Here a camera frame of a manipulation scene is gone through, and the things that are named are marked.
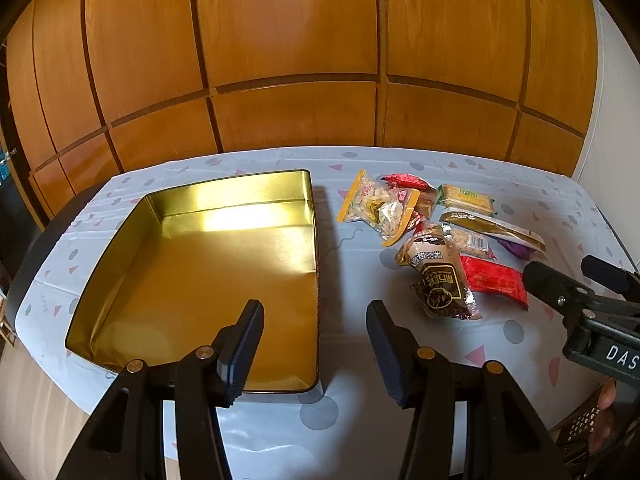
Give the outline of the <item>person's right hand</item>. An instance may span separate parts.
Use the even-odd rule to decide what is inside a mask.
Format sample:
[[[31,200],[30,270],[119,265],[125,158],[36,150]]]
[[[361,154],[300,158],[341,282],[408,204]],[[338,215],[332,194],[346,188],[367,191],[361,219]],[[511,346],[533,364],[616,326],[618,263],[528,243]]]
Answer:
[[[588,441],[588,452],[590,455],[596,455],[605,444],[605,441],[611,437],[614,431],[614,413],[612,406],[616,400],[616,379],[608,378],[603,384],[598,400],[598,414],[594,419],[593,432],[590,434]]]

